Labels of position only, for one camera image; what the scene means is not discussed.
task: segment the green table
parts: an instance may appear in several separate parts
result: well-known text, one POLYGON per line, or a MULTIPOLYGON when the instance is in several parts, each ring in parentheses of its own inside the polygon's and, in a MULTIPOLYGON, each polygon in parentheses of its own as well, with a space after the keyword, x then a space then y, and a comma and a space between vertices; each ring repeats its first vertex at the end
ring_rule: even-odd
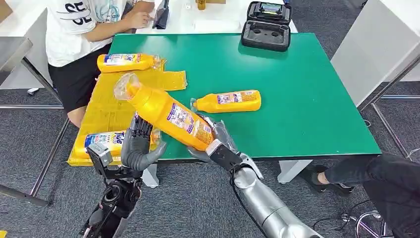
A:
MULTIPOLYGON (((325 155, 381 153, 315 34, 292 34, 284 53, 244 47, 238 34, 122 34, 109 51, 138 52, 167 59, 168 71, 187 72, 187 89, 170 92, 184 105, 209 93, 259 90, 260 110, 211 115, 255 160, 306 159, 304 167, 325 155)), ((191 160, 184 145, 163 139, 168 148, 159 161, 191 160)))

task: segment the person's hand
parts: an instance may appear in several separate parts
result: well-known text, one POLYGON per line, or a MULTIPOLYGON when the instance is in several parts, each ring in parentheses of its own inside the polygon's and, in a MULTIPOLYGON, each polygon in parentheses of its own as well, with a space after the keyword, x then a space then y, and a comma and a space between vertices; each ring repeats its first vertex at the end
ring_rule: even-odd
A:
POLYGON ((122 20, 126 21, 129 28, 139 29, 147 27, 151 19, 152 18, 146 12, 130 11, 124 16, 122 20))
MULTIPOLYGON (((208 116, 199 113, 197 113, 197 115, 209 124, 211 130, 213 131, 214 139, 220 140, 220 142, 222 142, 227 148, 233 151, 233 153, 238 153, 238 148, 236 147, 235 142, 233 141, 232 137, 227 131, 226 126, 222 120, 214 121, 214 119, 208 116)), ((211 162, 210 157, 204 151, 199 151, 191 146, 188 146, 187 150, 193 158, 199 159, 204 162, 211 162)))
POLYGON ((149 152, 152 128, 153 126, 141 117, 133 118, 122 143, 121 163, 123 166, 143 171, 165 153, 166 142, 164 141, 160 141, 157 148, 149 152))

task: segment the open case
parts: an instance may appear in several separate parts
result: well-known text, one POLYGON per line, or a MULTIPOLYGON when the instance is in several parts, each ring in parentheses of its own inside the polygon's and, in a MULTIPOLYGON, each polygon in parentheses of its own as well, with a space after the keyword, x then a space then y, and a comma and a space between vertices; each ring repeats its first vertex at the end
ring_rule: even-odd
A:
POLYGON ((291 20, 292 8, 289 5, 253 1, 248 7, 241 43, 244 46, 284 52, 290 45, 291 20))

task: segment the black shoe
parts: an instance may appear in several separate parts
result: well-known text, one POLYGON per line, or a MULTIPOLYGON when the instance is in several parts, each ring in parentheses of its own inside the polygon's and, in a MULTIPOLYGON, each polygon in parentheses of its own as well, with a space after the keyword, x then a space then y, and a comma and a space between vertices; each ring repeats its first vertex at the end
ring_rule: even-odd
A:
POLYGON ((302 177, 315 191, 325 192, 327 190, 327 185, 318 185, 312 181, 312 175, 314 173, 318 173, 315 167, 306 167, 299 173, 299 176, 302 177))
MULTIPOLYGON (((315 170, 318 173, 324 172, 327 169, 328 167, 324 165, 315 165, 315 170)), ((333 190, 337 191, 339 195, 342 196, 348 196, 354 190, 354 187, 348 186, 345 183, 330 183, 327 187, 332 188, 333 190)))
POLYGON ((329 187, 338 192, 338 195, 348 196, 354 191, 353 186, 348 186, 345 183, 330 183, 329 187))

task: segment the black pants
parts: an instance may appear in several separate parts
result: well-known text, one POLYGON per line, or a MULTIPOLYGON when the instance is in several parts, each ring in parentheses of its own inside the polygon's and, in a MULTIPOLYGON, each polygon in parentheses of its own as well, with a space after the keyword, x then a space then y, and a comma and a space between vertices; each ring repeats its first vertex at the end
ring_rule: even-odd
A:
POLYGON ((420 237, 420 164, 389 154, 352 157, 325 171, 330 183, 362 182, 394 234, 420 237))

